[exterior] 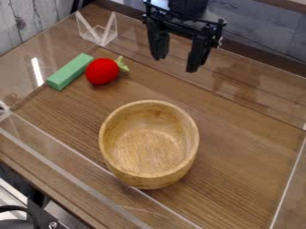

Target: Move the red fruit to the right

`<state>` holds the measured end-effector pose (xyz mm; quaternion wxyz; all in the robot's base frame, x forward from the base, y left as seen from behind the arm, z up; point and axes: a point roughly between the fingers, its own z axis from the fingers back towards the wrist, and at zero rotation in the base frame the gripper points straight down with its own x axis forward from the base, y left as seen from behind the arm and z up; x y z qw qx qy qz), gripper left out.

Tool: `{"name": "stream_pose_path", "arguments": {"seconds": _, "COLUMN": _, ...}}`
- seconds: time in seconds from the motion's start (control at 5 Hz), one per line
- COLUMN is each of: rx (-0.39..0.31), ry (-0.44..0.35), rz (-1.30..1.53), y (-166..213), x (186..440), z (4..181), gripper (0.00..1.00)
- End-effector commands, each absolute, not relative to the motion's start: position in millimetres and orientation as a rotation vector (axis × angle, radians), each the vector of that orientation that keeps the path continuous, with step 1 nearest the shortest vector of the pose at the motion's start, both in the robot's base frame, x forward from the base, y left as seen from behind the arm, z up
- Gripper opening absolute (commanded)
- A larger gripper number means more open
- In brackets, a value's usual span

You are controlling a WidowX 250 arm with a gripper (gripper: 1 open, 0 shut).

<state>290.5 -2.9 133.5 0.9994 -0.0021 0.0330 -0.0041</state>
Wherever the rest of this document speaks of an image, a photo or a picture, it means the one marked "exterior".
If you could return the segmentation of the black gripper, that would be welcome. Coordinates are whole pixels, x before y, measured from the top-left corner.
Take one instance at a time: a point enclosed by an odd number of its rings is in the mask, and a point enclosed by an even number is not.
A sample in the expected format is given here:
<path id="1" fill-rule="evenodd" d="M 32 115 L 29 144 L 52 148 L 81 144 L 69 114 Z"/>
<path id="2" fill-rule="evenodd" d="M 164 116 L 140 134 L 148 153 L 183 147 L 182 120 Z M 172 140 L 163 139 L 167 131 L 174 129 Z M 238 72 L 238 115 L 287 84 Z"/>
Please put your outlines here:
<path id="1" fill-rule="evenodd" d="M 170 35 L 192 39 L 187 55 L 187 72 L 195 72 L 206 63 L 210 50 L 219 47 L 223 17 L 208 9 L 210 0 L 143 0 L 147 36 L 152 58 L 159 61 L 168 53 Z"/>

